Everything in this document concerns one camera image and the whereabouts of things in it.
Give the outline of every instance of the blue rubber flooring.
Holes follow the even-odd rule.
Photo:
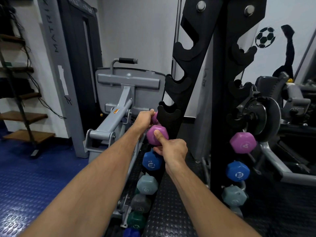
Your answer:
[[[0,123],[0,137],[7,134]],[[0,237],[17,236],[81,171],[73,146],[48,144],[38,159],[29,143],[0,140]]]

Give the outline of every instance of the soccer ball wall decal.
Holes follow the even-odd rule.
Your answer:
[[[256,35],[255,43],[259,48],[266,48],[274,42],[275,38],[274,29],[272,27],[265,27]]]

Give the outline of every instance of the person's left arm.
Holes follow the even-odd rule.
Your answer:
[[[80,171],[20,235],[102,236],[124,188],[137,140],[154,110],[141,111],[128,131]]]

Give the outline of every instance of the person's left hand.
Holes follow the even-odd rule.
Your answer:
[[[135,128],[139,134],[142,135],[149,127],[152,126],[151,118],[155,115],[155,113],[154,109],[151,109],[150,111],[141,111],[132,125],[132,128]]]

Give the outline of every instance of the pink dumbbell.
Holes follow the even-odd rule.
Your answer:
[[[154,125],[159,124],[159,121],[157,120],[157,114],[158,114],[158,111],[157,111],[157,112],[155,113],[155,115],[151,118]]]
[[[159,130],[161,132],[161,134],[168,140],[169,139],[169,135],[167,132],[167,129],[163,126],[159,125],[153,125],[146,133],[148,142],[152,145],[155,146],[160,146],[161,143],[156,139],[155,135],[154,135],[154,131],[155,130]]]
[[[238,154],[250,153],[257,145],[255,137],[249,132],[237,132],[229,143]]]

